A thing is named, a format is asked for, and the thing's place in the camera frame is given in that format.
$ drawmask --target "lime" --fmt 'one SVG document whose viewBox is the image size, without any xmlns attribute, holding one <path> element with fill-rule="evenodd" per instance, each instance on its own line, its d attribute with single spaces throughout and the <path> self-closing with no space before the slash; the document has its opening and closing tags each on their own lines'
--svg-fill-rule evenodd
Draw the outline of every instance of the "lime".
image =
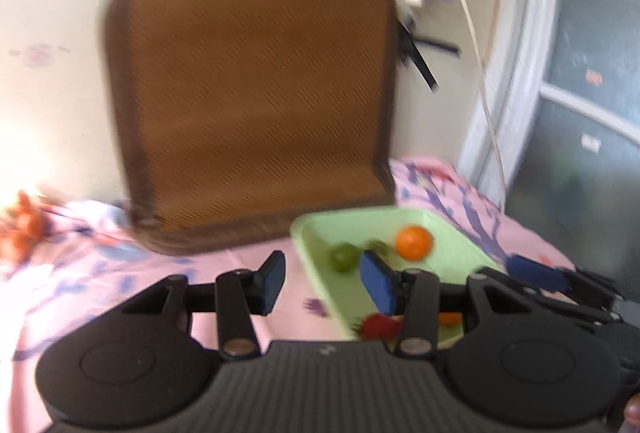
<svg viewBox="0 0 640 433">
<path fill-rule="evenodd" d="M 391 246 L 381 239 L 370 239 L 367 242 L 365 249 L 373 251 L 380 257 L 380 259 L 387 259 L 391 253 Z"/>
<path fill-rule="evenodd" d="M 340 243 L 329 251 L 329 263 L 338 272 L 349 272 L 358 266 L 360 250 L 350 243 Z"/>
</svg>

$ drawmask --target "brown mat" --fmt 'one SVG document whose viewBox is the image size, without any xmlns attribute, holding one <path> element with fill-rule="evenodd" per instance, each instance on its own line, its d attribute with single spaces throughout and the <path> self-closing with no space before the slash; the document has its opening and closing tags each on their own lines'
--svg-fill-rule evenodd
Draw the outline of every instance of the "brown mat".
<svg viewBox="0 0 640 433">
<path fill-rule="evenodd" d="M 392 203 L 397 34 L 394 0 L 113 0 L 105 48 L 136 237 L 194 254 Z"/>
</svg>

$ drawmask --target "light green plastic basket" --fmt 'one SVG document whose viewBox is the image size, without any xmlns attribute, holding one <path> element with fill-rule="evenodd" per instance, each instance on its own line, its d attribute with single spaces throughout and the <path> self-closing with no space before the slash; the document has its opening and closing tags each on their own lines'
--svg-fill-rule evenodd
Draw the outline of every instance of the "light green plastic basket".
<svg viewBox="0 0 640 433">
<path fill-rule="evenodd" d="M 452 225 L 422 209 L 383 207 L 330 211 L 305 215 L 291 225 L 291 238 L 306 275 L 330 316 L 340 324 L 345 339 L 355 339 L 354 324 L 377 310 L 360 282 L 359 270 L 336 272 L 329 265 L 328 251 L 344 242 L 364 248 L 370 239 L 381 239 L 392 246 L 396 233 L 410 224 L 421 225 L 430 231 L 434 238 L 433 249 L 419 262 L 404 261 L 393 253 L 388 259 L 392 269 L 419 267 L 436 273 L 444 283 L 460 284 L 480 267 L 499 269 Z M 456 327 L 442 327 L 440 343 L 461 332 Z"/>
</svg>

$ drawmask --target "beige wall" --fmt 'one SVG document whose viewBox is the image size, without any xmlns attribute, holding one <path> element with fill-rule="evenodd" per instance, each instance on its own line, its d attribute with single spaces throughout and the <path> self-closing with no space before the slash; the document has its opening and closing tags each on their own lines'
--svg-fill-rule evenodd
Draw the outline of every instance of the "beige wall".
<svg viewBox="0 0 640 433">
<path fill-rule="evenodd" d="M 486 42 L 495 0 L 469 0 Z M 112 200 L 118 173 L 100 49 L 107 0 L 0 0 L 0 195 L 39 186 L 74 198 Z M 424 50 L 442 89 L 399 71 L 395 155 L 455 161 L 476 96 L 462 9 L 434 4 L 421 30 L 458 42 L 463 59 Z"/>
</svg>

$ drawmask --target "power cord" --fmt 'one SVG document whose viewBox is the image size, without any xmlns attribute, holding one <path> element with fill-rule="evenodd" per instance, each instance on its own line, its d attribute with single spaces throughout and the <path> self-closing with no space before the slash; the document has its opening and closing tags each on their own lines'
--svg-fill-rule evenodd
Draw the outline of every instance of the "power cord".
<svg viewBox="0 0 640 433">
<path fill-rule="evenodd" d="M 502 165 L 502 156 L 500 155 L 500 149 L 498 147 L 498 139 L 495 135 L 494 121 L 492 120 L 491 113 L 489 111 L 489 104 L 487 101 L 486 77 L 484 75 L 484 65 L 482 64 L 480 47 L 478 45 L 478 35 L 476 34 L 476 28 L 474 26 L 473 20 L 471 19 L 471 12 L 469 11 L 468 3 L 466 2 L 466 0 L 460 0 L 460 3 L 462 4 L 462 8 L 465 12 L 466 24 L 469 29 L 469 34 L 471 35 L 471 42 L 473 44 L 474 54 L 476 56 L 476 65 L 478 66 L 478 70 L 480 72 L 480 82 L 478 83 L 478 90 L 480 93 L 484 117 L 486 118 L 487 126 L 489 127 L 489 137 L 491 139 L 492 149 L 494 151 L 495 159 L 498 163 L 498 175 L 500 176 L 500 201 L 498 202 L 498 206 L 500 207 L 500 211 L 504 213 L 504 207 L 507 198 L 507 182 L 504 175 L 504 166 Z"/>
</svg>

